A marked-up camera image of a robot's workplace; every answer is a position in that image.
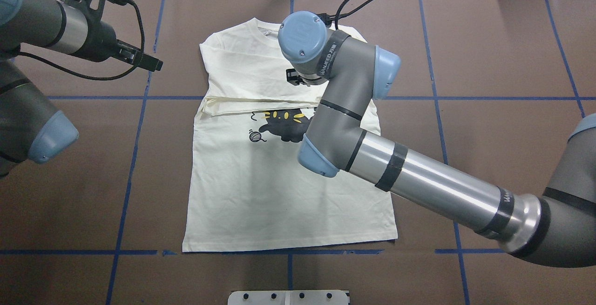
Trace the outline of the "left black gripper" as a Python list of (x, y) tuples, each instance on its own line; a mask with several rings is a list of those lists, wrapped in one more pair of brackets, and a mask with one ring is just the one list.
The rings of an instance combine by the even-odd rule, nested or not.
[(81, 47), (81, 58), (102, 62), (115, 58), (125, 63), (132, 63), (134, 67), (150, 72), (161, 71), (163, 61), (147, 53), (141, 53), (140, 48), (118, 40), (113, 27), (104, 21), (86, 17), (88, 34)]

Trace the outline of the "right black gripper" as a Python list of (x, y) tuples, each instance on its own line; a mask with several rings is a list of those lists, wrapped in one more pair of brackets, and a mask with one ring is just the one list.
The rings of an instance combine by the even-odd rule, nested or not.
[(293, 86), (318, 86), (322, 84), (322, 78), (317, 75), (304, 75), (298, 73), (294, 68), (286, 69), (286, 82)]

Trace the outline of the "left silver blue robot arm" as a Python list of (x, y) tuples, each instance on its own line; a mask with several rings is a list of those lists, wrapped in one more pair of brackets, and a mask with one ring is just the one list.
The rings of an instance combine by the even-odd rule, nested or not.
[[(106, 4), (132, 6), (140, 30), (140, 45), (122, 41), (103, 21)], [(79, 138), (66, 114), (39, 90), (16, 65), (29, 58), (88, 81), (113, 81), (137, 69), (157, 72), (163, 62), (145, 51), (146, 36), (140, 8), (134, 0), (1, 0), (1, 177), (23, 162), (47, 163)], [(26, 44), (89, 62), (116, 59), (128, 64), (114, 76), (78, 73), (26, 52)]]

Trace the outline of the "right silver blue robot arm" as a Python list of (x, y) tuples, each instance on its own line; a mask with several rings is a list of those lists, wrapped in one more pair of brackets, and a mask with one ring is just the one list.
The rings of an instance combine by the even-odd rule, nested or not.
[(331, 30), (308, 11), (281, 23), (285, 59), (307, 85), (328, 86), (300, 144), (298, 162), (324, 177), (343, 170), (468, 227), (520, 260), (595, 265), (595, 116), (583, 118), (540, 197), (516, 195), (360, 127), (400, 69), (398, 55)]

